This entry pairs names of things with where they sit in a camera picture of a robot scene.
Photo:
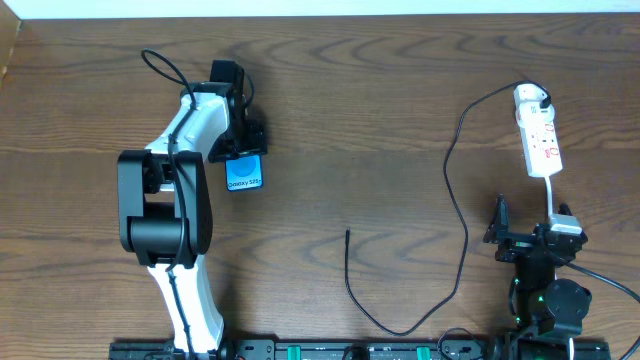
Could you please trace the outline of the Galaxy smartphone blue screen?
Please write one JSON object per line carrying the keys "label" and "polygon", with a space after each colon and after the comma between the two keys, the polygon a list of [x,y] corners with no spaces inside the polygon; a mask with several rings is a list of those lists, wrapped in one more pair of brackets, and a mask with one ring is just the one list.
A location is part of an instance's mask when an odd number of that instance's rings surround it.
{"label": "Galaxy smartphone blue screen", "polygon": [[263,171],[260,155],[225,162],[227,190],[230,192],[261,188]]}

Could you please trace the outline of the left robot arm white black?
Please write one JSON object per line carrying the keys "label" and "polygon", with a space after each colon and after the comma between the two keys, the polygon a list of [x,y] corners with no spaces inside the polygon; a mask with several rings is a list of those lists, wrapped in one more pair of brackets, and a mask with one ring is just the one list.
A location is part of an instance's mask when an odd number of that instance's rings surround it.
{"label": "left robot arm white black", "polygon": [[213,237],[206,163],[221,163],[228,191],[262,187],[266,139],[247,120],[245,80],[191,83],[162,134],[117,161],[119,236],[155,280],[174,327],[172,352],[228,359],[225,321],[210,287]]}

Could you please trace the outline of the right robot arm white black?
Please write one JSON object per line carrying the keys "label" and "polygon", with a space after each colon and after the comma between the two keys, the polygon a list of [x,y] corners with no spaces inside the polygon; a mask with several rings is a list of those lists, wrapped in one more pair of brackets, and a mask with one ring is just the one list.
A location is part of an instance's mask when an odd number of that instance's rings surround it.
{"label": "right robot arm white black", "polygon": [[499,196],[483,241],[497,246],[496,261],[515,266],[508,300],[510,312],[516,317],[516,327],[492,338],[484,356],[573,358],[573,338],[582,333],[592,295],[587,288],[556,274],[559,267],[576,258],[588,241],[568,205],[561,204],[550,222],[522,234],[509,230],[507,203]]}

